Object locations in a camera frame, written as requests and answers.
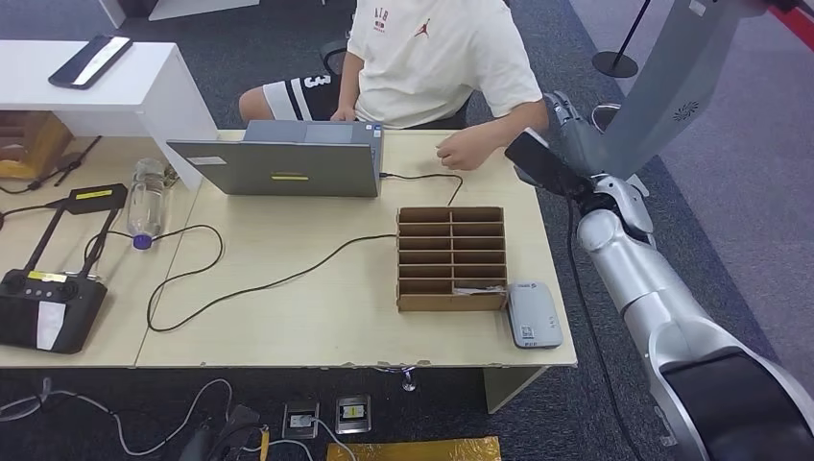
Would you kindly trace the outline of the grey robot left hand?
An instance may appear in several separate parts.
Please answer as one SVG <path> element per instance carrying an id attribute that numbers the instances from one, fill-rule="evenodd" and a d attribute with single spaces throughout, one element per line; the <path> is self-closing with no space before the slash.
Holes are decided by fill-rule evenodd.
<path id="1" fill-rule="evenodd" d="M 206 461 L 215 442 L 215 433 L 209 425 L 201 425 L 183 448 L 179 461 Z"/>

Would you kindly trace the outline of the person's left hand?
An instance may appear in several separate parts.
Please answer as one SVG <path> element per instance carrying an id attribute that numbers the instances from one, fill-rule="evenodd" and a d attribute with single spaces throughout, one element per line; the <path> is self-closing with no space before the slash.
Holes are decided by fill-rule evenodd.
<path id="1" fill-rule="evenodd" d="M 497 149 L 486 128 L 470 127 L 449 136 L 437 146 L 437 156 L 450 170 L 479 168 Z"/>

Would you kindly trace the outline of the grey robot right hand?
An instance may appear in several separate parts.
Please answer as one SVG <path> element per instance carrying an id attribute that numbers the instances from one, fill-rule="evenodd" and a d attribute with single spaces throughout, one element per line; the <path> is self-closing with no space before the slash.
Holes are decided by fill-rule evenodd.
<path id="1" fill-rule="evenodd" d="M 579 113 L 561 91 L 545 93 L 560 125 L 563 162 L 581 177 L 607 174 L 608 158 L 600 132 Z"/>

